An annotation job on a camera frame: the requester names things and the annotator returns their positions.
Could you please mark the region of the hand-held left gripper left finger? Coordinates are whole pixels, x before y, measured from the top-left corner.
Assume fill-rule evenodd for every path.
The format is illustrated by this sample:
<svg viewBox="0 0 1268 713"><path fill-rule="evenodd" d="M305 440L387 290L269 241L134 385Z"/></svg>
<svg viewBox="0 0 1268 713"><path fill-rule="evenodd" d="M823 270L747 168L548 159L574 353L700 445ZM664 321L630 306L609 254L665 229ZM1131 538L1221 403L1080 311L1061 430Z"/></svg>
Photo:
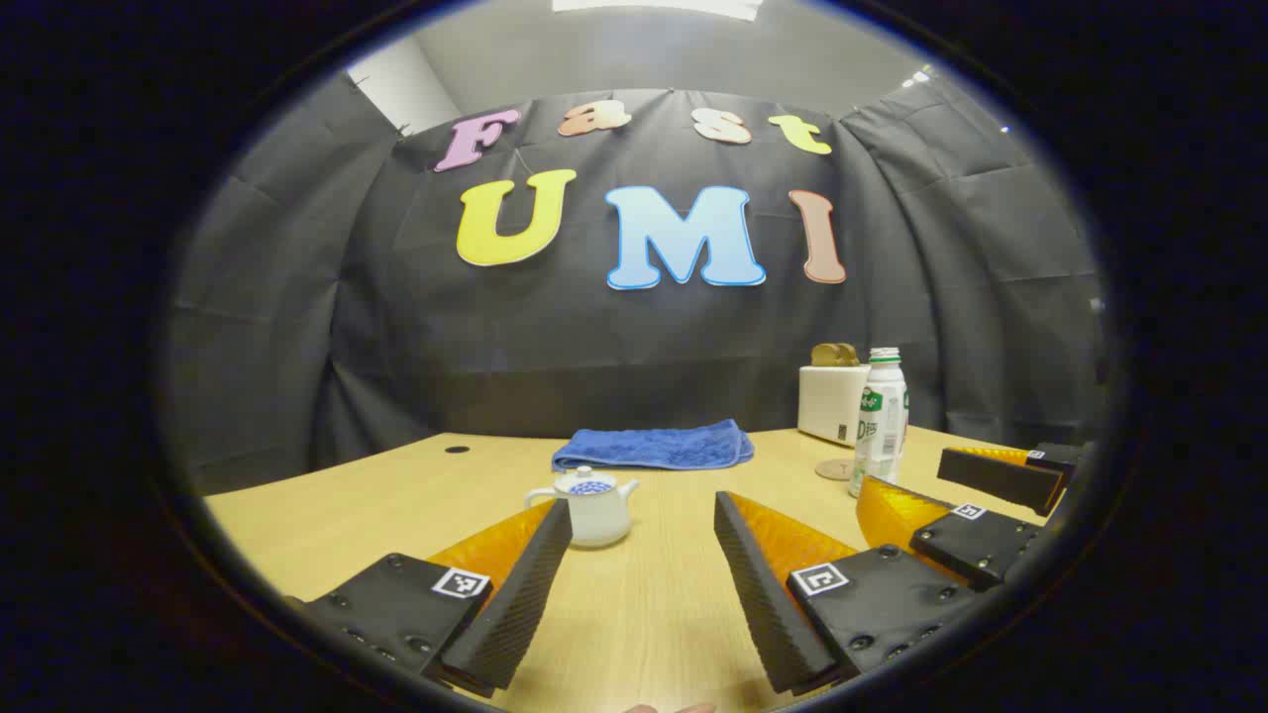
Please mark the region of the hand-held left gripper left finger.
<svg viewBox="0 0 1268 713"><path fill-rule="evenodd" d="M411 675L488 698L525 658L573 535L567 502L553 499L429 559L384 554L320 598L288 601Z"/></svg>

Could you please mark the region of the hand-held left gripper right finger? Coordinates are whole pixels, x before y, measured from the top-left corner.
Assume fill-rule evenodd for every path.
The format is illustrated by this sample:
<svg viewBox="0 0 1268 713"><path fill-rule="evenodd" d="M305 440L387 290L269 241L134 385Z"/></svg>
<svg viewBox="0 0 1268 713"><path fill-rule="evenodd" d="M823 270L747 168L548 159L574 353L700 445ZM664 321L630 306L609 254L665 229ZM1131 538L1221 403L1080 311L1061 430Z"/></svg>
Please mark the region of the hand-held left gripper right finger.
<svg viewBox="0 0 1268 713"><path fill-rule="evenodd" d="M856 518L865 548L716 492L716 542L779 693L805 694L900 658L992 586L992 557L940 551L967 528L952 505L909 490L865 490Z"/></svg>

